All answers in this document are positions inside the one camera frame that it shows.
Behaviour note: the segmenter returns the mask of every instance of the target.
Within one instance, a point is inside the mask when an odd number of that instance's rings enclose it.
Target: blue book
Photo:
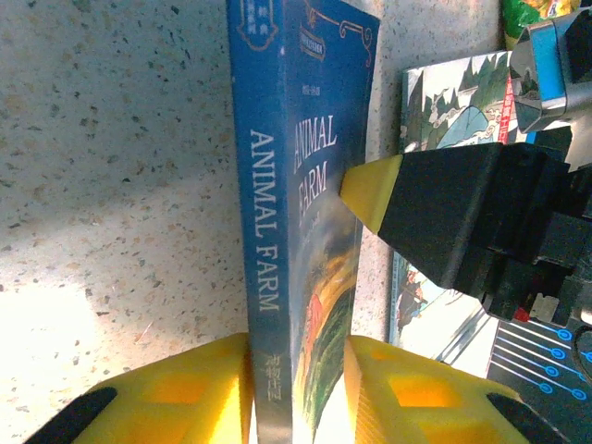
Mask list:
[[[261,444],[312,442],[342,374],[378,20],[338,0],[229,0],[240,209]]]

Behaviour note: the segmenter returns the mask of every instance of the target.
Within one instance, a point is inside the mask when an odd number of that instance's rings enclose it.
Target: granite surface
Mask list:
[[[353,2],[383,19],[368,159],[403,68],[495,49],[498,2]],[[0,442],[98,381],[247,328],[223,0],[0,5]],[[366,233],[354,331],[385,338]]]

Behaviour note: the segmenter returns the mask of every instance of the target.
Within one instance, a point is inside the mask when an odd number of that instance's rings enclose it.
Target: cover illustration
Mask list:
[[[343,370],[362,226],[339,198],[365,159],[378,20],[338,0],[230,0],[259,442],[312,442]]]
[[[499,51],[406,70],[401,151],[530,142],[518,130],[510,54]],[[437,287],[396,252],[392,287],[389,342],[430,358],[480,309],[476,299]]]
[[[510,83],[510,52],[403,73],[401,148],[405,152],[490,142],[525,142]]]

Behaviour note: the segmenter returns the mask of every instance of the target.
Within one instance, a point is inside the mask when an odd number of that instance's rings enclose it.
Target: yellow clamp pad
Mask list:
[[[253,382],[246,333],[108,379],[117,396],[75,444],[247,444]]]
[[[375,234],[385,218],[402,161],[399,154],[355,166],[341,182],[341,200]]]
[[[528,444],[487,399],[511,389],[374,339],[346,341],[356,444]]]

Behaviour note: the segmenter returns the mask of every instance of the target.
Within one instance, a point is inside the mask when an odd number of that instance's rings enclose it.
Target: book cover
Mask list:
[[[574,365],[572,336],[582,324],[567,328],[539,321],[500,321],[487,379],[516,390],[523,401],[556,426],[573,444],[592,441],[592,388]],[[581,361],[592,372],[592,337],[578,341]]]
[[[518,130],[511,54],[498,51],[404,71],[400,151],[530,142],[566,153],[569,128]],[[479,315],[476,299],[438,288],[396,252],[392,276],[391,344],[436,357]]]
[[[343,367],[362,226],[378,20],[337,0],[229,0],[245,280],[260,443],[312,442]]]
[[[526,142],[513,105],[510,55],[499,51],[404,71],[401,149]]]

